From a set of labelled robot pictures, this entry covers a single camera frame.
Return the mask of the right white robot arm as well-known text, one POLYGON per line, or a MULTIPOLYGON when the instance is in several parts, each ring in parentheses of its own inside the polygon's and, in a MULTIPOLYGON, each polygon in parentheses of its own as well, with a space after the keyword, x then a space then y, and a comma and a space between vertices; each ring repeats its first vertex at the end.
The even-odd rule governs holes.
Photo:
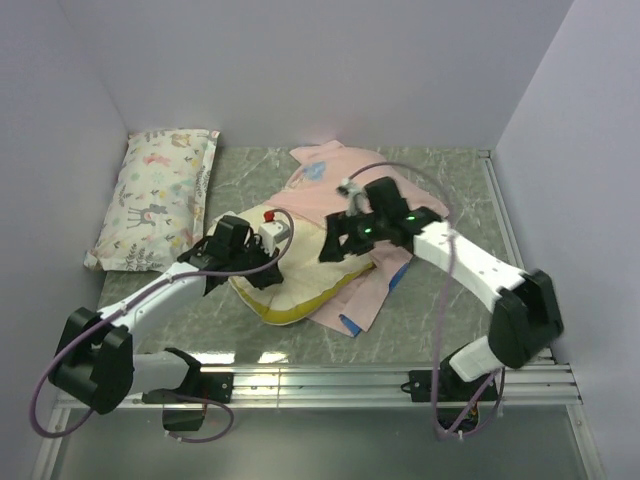
POLYGON ((488 333, 441 364, 440 385, 449 398, 465 398, 477 379, 499 368, 523 367, 563 334, 553 282, 544 271, 528 273, 504 263, 434 210, 411 208, 390 177, 364 187, 345 179, 337 191, 348 207, 327 216, 320 262, 341 262, 389 242, 449 273, 490 312, 488 333))

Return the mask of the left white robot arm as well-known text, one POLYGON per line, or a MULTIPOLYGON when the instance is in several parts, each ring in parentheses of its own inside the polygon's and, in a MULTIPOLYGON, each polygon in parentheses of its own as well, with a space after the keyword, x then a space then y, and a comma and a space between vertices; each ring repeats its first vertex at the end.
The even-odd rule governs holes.
POLYGON ((167 348, 138 354, 141 340, 168 316, 231 276, 257 288, 283 281, 277 260, 291 243, 292 224, 268 212, 259 228, 225 215, 212 234, 178 257, 168 270, 125 299, 94 312, 74 311, 65 324, 49 382, 98 414, 113 411, 127 396, 168 391, 179 402, 202 392, 201 364, 167 348))

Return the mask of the cream yellow-edged pillow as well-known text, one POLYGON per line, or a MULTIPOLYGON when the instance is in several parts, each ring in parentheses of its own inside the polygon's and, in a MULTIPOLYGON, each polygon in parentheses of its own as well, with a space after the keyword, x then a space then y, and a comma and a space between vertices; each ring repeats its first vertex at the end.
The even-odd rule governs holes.
POLYGON ((373 267, 367 255, 347 257, 340 263, 319 262, 324 229, 299 216, 293 217, 293 223, 292 244, 278 262, 282 283, 260 290, 243 277, 230 279, 239 298, 269 325, 285 326, 311 315, 373 267))

